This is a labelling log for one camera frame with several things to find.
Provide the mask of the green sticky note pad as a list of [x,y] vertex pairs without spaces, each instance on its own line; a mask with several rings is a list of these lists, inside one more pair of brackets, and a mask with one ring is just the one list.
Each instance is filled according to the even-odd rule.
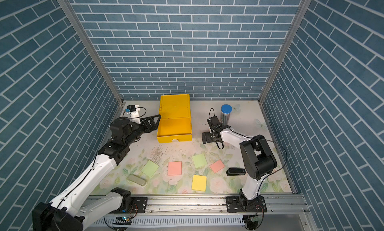
[[204,154],[194,155],[192,156],[192,160],[196,169],[202,168],[208,164]]
[[158,170],[158,168],[159,168],[159,165],[157,165],[156,163],[154,163],[151,160],[148,160],[148,162],[141,169],[141,172],[144,175],[146,175],[149,178],[151,178],[155,174],[155,172]]

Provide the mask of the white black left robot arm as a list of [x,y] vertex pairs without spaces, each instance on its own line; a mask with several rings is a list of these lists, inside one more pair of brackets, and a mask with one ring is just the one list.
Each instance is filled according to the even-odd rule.
[[141,135],[159,127],[161,115],[149,116],[139,123],[128,117],[115,119],[110,129],[112,138],[97,152],[90,165],[63,192],[49,203],[39,203],[32,211],[35,231],[84,231],[109,213],[123,213],[130,223],[145,211],[147,199],[132,200],[131,192],[113,188],[103,198],[83,207],[96,186],[128,154],[130,145]]

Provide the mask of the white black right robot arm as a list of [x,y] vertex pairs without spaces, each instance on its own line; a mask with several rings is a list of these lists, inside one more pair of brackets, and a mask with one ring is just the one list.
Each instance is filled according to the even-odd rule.
[[265,213],[265,199],[260,195],[263,181],[277,167],[276,158],[262,135],[248,137],[231,129],[230,126],[217,125],[202,133],[202,141],[207,143],[228,143],[241,151],[244,168],[229,168],[230,176],[245,175],[246,182],[239,195],[226,198],[229,213]]

